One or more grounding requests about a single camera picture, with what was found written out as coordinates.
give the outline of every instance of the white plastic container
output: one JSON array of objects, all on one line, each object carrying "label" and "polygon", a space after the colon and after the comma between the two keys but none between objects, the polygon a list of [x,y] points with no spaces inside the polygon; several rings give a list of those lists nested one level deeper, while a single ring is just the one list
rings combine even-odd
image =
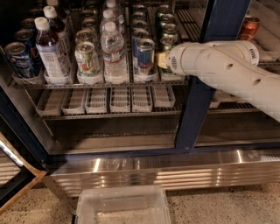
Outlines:
[{"label": "white plastic container", "polygon": [[130,112],[130,88],[112,87],[110,95],[111,113],[129,113]]},{"label": "white plastic container", "polygon": [[171,85],[151,87],[152,98],[156,108],[172,108],[175,96]]},{"label": "white plastic container", "polygon": [[170,224],[161,185],[84,190],[79,197],[76,224]]},{"label": "white plastic container", "polygon": [[87,114],[107,113],[107,89],[105,87],[88,89],[85,107]]},{"label": "white plastic container", "polygon": [[86,89],[68,89],[61,106],[63,113],[66,116],[84,114],[86,95]]},{"label": "white plastic container", "polygon": [[150,87],[133,87],[132,94],[132,112],[151,112],[152,99]]},{"label": "white plastic container", "polygon": [[36,107],[40,116],[60,116],[65,89],[46,89]]}]

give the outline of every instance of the water bottle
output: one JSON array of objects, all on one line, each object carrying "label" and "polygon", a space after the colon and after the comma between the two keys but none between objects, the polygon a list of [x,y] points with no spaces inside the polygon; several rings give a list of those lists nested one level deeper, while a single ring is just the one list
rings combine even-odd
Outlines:
[{"label": "water bottle", "polygon": [[124,17],[122,14],[122,11],[119,7],[116,5],[115,0],[107,0],[106,2],[107,10],[112,10],[114,14],[115,20],[118,22],[118,29],[120,33],[124,36],[125,35],[125,23],[124,23]]},{"label": "water bottle", "polygon": [[107,22],[101,35],[101,48],[105,65],[105,75],[111,77],[127,76],[126,52],[123,35],[114,22]]},{"label": "water bottle", "polygon": [[99,29],[99,33],[102,35],[103,31],[105,30],[105,24],[109,21],[112,21],[115,23],[116,27],[119,27],[118,26],[118,21],[116,21],[116,19],[114,18],[114,13],[112,10],[105,10],[103,12],[103,19],[102,21],[100,22],[100,29]]}]

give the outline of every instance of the stainless steel panel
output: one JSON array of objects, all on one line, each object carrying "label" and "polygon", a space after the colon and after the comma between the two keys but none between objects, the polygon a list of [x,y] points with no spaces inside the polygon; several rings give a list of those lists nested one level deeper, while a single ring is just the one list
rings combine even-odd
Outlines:
[{"label": "stainless steel panel", "polygon": [[163,185],[165,190],[280,181],[279,150],[231,150],[54,164],[51,177],[69,197],[98,187]]}]

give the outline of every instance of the can lid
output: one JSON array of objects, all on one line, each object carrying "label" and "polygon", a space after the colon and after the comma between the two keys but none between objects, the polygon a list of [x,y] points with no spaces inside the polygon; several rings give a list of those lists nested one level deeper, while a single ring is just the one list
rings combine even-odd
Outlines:
[{"label": "can lid", "polygon": [[142,38],[138,41],[137,46],[142,50],[152,50],[155,48],[155,42],[150,38]]},{"label": "can lid", "polygon": [[31,39],[32,37],[33,37],[33,32],[26,29],[17,31],[14,35],[14,38],[16,40],[28,40]]},{"label": "can lid", "polygon": [[112,18],[114,16],[114,12],[112,10],[105,10],[103,12],[104,18]]},{"label": "can lid", "polygon": [[160,43],[165,46],[174,45],[178,41],[178,38],[175,35],[167,35],[160,39]]},{"label": "can lid", "polygon": [[29,17],[29,18],[24,19],[23,21],[20,22],[20,26],[23,28],[35,27],[34,18]]},{"label": "can lid", "polygon": [[9,55],[18,55],[25,50],[25,45],[20,42],[13,42],[8,44],[4,51]]},{"label": "can lid", "polygon": [[162,29],[163,32],[168,34],[177,33],[179,31],[178,27],[175,24],[165,24]]},{"label": "can lid", "polygon": [[94,49],[95,49],[95,46],[90,42],[81,42],[76,47],[76,50],[81,54],[91,53]]},{"label": "can lid", "polygon": [[58,16],[53,6],[44,7],[44,14],[46,18],[56,18]]},{"label": "can lid", "polygon": [[35,18],[34,21],[35,21],[37,30],[47,31],[50,29],[50,25],[48,24],[45,17],[37,17],[37,18]]},{"label": "can lid", "polygon": [[113,32],[113,31],[115,31],[116,30],[116,24],[114,23],[114,22],[107,22],[106,24],[105,24],[105,30],[107,31],[107,32]]},{"label": "can lid", "polygon": [[116,1],[115,0],[107,0],[107,7],[108,8],[116,7]]},{"label": "can lid", "polygon": [[59,5],[58,0],[46,0],[47,5],[56,6]]}]

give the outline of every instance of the refrigerator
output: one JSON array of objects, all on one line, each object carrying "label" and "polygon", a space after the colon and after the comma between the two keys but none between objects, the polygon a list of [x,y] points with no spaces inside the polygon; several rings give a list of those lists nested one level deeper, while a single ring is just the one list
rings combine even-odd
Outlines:
[{"label": "refrigerator", "polygon": [[[73,28],[77,32],[87,1],[65,2],[71,9]],[[169,4],[181,43],[235,40],[247,13],[264,17],[254,39],[261,54],[258,66],[277,73],[280,64],[274,47],[280,37],[272,31],[273,27],[270,30],[265,26],[265,21],[262,24],[262,20],[270,19],[264,12],[268,11],[268,15],[273,12],[276,16],[273,23],[277,24],[280,4],[269,2],[269,5],[249,0],[144,3],[151,37],[157,36],[158,6]],[[20,21],[28,17],[34,5],[40,4],[31,0],[24,5],[18,0],[0,3],[2,52],[14,41],[13,34],[20,29]],[[134,82],[132,6],[133,1],[125,1],[122,7],[129,61],[129,80],[125,83],[79,81],[74,58],[71,80],[65,85],[48,84],[44,78],[25,83],[15,78],[14,70],[2,55],[0,173],[6,178],[1,184],[1,209],[39,181],[61,199],[76,198],[84,189],[100,187],[160,184],[165,190],[180,190],[279,181],[279,122],[193,76],[176,76],[170,80],[158,71],[153,81]],[[116,108],[114,97],[119,89],[124,96],[121,106],[118,104]],[[137,107],[139,89],[146,99],[144,109]],[[167,106],[160,105],[155,96],[159,89],[167,95]],[[74,93],[78,93],[79,112],[64,108],[65,99]],[[88,106],[88,97],[96,93],[105,112],[90,110]],[[56,106],[46,111],[50,95]],[[10,176],[6,174],[8,170],[12,171]]]}]

